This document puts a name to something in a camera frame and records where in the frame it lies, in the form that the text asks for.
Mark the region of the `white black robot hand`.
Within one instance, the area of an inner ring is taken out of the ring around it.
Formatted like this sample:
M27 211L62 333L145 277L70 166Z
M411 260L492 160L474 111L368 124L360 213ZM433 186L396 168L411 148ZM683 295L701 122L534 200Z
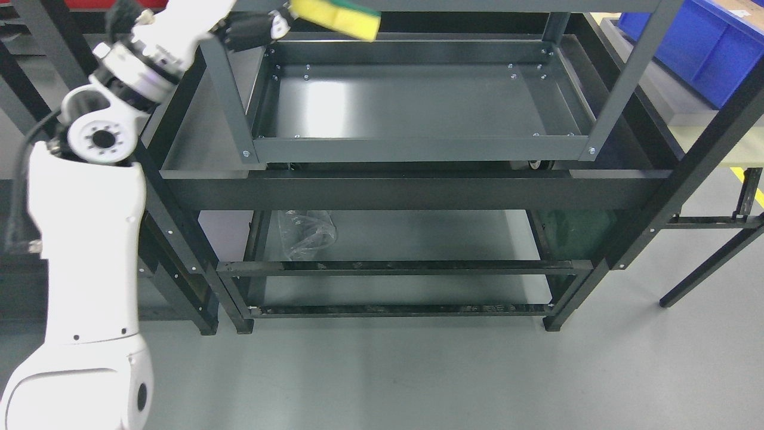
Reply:
M283 38L297 21L286 2L269 12L234 12L235 1L169 1L150 17L143 13L131 31L138 52L161 66L188 70L199 44L220 36L229 51L248 51Z

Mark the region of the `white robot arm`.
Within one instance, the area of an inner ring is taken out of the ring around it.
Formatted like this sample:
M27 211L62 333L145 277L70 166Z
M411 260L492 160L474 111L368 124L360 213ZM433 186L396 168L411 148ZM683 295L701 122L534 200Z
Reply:
M128 7L128 36L99 44L88 84L47 117L57 136L21 156L21 195L47 261L44 342L8 379L3 429L142 429L155 394L137 318L146 179L140 125L193 65L232 1Z

